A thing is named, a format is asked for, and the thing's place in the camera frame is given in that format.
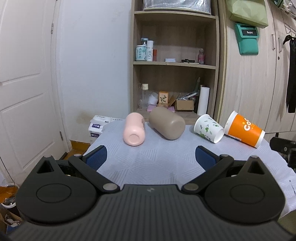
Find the wooden shelf unit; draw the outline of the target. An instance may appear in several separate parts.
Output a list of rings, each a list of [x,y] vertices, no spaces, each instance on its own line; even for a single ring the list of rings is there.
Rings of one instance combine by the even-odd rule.
[[[135,61],[135,49],[141,38],[154,41],[157,61]],[[196,62],[204,49],[205,64],[181,63],[182,59]],[[169,96],[185,95],[199,82],[210,88],[207,113],[214,115],[219,72],[220,30],[218,2],[211,1],[211,15],[190,11],[155,9],[144,11],[143,1],[132,1],[130,29],[130,110],[149,117],[139,107],[141,85],[149,91],[166,91]],[[165,62],[175,58],[176,62]]]

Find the white tissue pack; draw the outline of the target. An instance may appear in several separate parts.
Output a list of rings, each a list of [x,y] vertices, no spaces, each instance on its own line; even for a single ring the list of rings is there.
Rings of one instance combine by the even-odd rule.
[[[95,115],[90,121],[88,131],[90,133],[90,144],[92,144],[103,132],[103,127],[113,121],[122,121],[121,118]]]

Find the small cardboard box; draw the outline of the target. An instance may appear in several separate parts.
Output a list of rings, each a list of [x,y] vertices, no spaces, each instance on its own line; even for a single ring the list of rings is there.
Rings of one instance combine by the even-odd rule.
[[[175,101],[176,111],[193,111],[194,102],[192,100],[176,100]]]

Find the white paper towel roll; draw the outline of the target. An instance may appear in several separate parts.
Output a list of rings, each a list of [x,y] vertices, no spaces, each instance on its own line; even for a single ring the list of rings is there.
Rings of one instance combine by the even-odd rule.
[[[207,113],[209,92],[210,92],[209,87],[201,87],[197,115],[203,115]]]

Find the pink cup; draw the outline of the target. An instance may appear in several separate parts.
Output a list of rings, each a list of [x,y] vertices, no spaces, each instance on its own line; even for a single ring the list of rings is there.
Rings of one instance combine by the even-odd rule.
[[[130,113],[125,119],[123,140],[129,146],[139,146],[145,141],[145,121],[140,113]]]

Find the white floral paper cup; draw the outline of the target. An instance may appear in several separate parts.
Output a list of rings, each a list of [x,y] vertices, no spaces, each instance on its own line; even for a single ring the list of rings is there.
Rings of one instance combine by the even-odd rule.
[[[208,114],[201,115],[194,124],[194,133],[217,144],[224,136],[224,128]]]

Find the white door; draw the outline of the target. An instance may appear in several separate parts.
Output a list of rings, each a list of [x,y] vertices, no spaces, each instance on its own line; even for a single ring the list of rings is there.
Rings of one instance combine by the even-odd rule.
[[[1,172],[21,185],[69,149],[56,77],[59,1],[1,1]]]

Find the white small cup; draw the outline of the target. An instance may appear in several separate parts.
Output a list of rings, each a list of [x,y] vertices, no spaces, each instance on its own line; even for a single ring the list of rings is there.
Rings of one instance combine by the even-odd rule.
[[[155,92],[152,92],[149,96],[149,105],[157,105],[159,100],[159,95]]]

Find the teal Redmi pouch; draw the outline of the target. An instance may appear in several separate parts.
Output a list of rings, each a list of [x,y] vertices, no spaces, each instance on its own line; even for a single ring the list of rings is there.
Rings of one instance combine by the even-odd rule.
[[[258,55],[259,33],[257,27],[235,23],[234,31],[240,55]]]

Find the pink small bottle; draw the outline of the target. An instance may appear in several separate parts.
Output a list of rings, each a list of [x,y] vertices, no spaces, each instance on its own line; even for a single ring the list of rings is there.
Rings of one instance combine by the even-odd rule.
[[[198,63],[199,64],[205,64],[205,54],[204,54],[204,49],[199,50],[199,54],[197,57]]]

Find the white patterned table cloth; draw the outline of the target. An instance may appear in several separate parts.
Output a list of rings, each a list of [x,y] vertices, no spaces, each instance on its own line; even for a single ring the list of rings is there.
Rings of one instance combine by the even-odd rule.
[[[271,150],[266,140],[257,149],[227,136],[214,144],[195,134],[193,126],[186,126],[180,138],[170,141],[146,124],[145,141],[132,147],[123,141],[124,127],[123,120],[107,124],[87,150],[89,153],[100,145],[106,147],[106,161],[97,171],[120,187],[125,184],[181,187],[205,171],[195,158],[196,147],[203,146],[216,155],[227,154],[235,160],[258,156],[285,195],[281,216],[295,210],[295,172],[278,152]]]

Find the silver wrapped storage box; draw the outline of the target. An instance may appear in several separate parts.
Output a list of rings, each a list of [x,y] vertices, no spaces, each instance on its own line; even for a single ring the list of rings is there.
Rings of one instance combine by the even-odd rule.
[[[211,1],[209,0],[147,0],[143,1],[143,8],[144,11],[166,9],[211,15]]]

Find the white flat tin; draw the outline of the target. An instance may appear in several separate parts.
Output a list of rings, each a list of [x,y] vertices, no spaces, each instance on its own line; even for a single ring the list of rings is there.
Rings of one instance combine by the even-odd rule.
[[[165,62],[176,62],[175,58],[166,58]]]

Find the wooden wardrobe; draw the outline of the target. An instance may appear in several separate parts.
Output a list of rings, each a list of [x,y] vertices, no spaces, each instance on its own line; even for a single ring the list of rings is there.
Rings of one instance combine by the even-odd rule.
[[[215,117],[225,125],[238,112],[265,130],[265,139],[278,135],[295,140],[295,113],[286,109],[290,46],[280,14],[265,1],[268,26],[258,29],[258,55],[240,55],[234,22],[225,1],[218,1],[220,22],[219,93]]]

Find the green pouch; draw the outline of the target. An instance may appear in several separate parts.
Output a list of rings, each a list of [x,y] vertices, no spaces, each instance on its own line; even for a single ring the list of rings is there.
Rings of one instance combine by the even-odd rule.
[[[233,22],[266,28],[268,18],[265,1],[262,0],[228,0],[225,1],[229,19]]]

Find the red liquid bottle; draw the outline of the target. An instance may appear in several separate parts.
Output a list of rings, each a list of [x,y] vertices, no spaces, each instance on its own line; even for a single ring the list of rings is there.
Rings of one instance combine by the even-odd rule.
[[[152,60],[153,60],[154,62],[157,61],[157,49],[153,49]]]

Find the white pump bottle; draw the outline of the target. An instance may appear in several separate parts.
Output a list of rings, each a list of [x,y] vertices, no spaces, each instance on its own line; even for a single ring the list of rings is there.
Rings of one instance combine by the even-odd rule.
[[[148,38],[141,38],[142,44],[146,46],[146,59],[148,62],[153,61],[154,41]]]

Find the teal white jar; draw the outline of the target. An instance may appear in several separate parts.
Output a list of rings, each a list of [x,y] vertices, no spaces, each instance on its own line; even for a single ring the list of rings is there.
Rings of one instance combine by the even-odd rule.
[[[135,49],[135,61],[146,61],[147,60],[147,46],[137,45]]]

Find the orange floral box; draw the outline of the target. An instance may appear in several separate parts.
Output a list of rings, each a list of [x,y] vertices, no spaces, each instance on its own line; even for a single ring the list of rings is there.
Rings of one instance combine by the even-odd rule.
[[[169,93],[166,91],[159,92],[158,106],[167,108],[169,105]]]

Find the orange paper cup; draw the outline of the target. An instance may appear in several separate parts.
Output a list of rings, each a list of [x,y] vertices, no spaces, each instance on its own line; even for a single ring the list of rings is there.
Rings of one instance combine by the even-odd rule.
[[[265,131],[233,111],[225,125],[225,134],[249,146],[258,148],[264,138]]]

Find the black flat item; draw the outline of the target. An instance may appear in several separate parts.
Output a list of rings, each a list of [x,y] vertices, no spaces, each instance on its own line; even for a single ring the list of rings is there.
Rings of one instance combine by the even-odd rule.
[[[191,63],[191,64],[199,64],[198,62],[196,62],[195,60],[191,60],[191,59],[182,59],[181,63]]]

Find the taupe tumbler cup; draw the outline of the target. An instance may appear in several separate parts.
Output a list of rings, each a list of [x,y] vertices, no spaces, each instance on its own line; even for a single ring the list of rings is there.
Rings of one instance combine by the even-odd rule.
[[[167,108],[157,106],[149,114],[149,124],[168,140],[178,139],[185,131],[185,120]]]

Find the clear bottle beige cap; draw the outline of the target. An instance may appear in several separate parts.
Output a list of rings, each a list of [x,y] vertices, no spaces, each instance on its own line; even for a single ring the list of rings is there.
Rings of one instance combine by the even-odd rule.
[[[147,108],[149,102],[149,84],[143,83],[142,84],[142,102],[141,107]]]

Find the pink flat box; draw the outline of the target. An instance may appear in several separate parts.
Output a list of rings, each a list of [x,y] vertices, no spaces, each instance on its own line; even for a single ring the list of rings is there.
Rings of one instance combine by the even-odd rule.
[[[157,105],[148,105],[147,112],[150,113],[156,107],[157,107]],[[175,112],[175,108],[173,106],[170,106],[167,109],[173,113]]]

